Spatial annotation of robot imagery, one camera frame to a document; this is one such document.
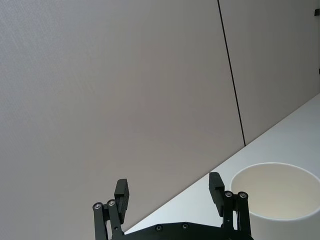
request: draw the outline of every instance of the white table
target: white table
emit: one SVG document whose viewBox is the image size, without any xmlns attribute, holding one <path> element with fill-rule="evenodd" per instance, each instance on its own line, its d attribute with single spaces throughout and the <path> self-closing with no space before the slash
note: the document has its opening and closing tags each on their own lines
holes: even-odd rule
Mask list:
<svg viewBox="0 0 320 240">
<path fill-rule="evenodd" d="M 264 162 L 293 164 L 320 177 L 320 94 L 211 172 L 220 173 L 228 190 L 232 177 L 238 171 Z M 221 225 L 222 218 L 209 193 L 209 174 L 130 228 L 126 234 L 155 224 L 174 222 Z"/>
</svg>

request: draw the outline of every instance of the gray wall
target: gray wall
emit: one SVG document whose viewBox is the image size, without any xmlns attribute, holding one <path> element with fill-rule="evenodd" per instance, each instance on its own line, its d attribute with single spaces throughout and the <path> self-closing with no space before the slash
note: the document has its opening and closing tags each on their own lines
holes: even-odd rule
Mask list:
<svg viewBox="0 0 320 240">
<path fill-rule="evenodd" d="M 246 143 L 320 92 L 318 0 L 221 0 Z"/>
<path fill-rule="evenodd" d="M 242 148 L 217 2 L 0 2 L 0 239 L 124 228 Z"/>
</svg>

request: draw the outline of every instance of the white tabletop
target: white tabletop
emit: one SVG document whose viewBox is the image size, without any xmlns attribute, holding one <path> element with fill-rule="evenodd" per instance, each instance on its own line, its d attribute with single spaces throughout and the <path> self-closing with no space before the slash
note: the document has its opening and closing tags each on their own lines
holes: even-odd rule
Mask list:
<svg viewBox="0 0 320 240">
<path fill-rule="evenodd" d="M 320 94 L 211 172 L 220 173 L 228 190 L 237 172 L 265 162 L 296 165 L 320 177 Z M 126 234 L 155 224 L 174 222 L 221 225 L 222 219 L 209 193 L 209 174 L 130 228 Z"/>
</svg>

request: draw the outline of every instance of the white paper cup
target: white paper cup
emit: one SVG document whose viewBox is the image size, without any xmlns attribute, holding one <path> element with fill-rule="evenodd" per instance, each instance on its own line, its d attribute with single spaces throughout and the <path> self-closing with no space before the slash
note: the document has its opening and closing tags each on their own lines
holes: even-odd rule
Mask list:
<svg viewBox="0 0 320 240">
<path fill-rule="evenodd" d="M 320 239 L 320 180 L 286 163 L 255 164 L 231 180 L 233 193 L 248 193 L 254 240 Z"/>
</svg>

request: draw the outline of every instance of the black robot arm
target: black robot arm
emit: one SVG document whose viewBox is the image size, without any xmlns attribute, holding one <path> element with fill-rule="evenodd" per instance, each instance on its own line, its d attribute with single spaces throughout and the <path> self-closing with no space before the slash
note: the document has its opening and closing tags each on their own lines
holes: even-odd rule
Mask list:
<svg viewBox="0 0 320 240">
<path fill-rule="evenodd" d="M 253 240 L 251 237 L 248 194 L 225 191 L 225 185 L 217 172 L 209 174 L 209 191 L 216 205 L 222 225 L 208 226 L 192 222 L 157 224 L 124 234 L 124 223 L 129 201 L 126 179 L 118 180 L 114 199 L 106 204 L 93 205 L 95 240 L 108 240 L 107 221 L 110 221 L 112 240 Z M 237 229 L 233 227 L 233 211 L 237 213 Z"/>
</svg>

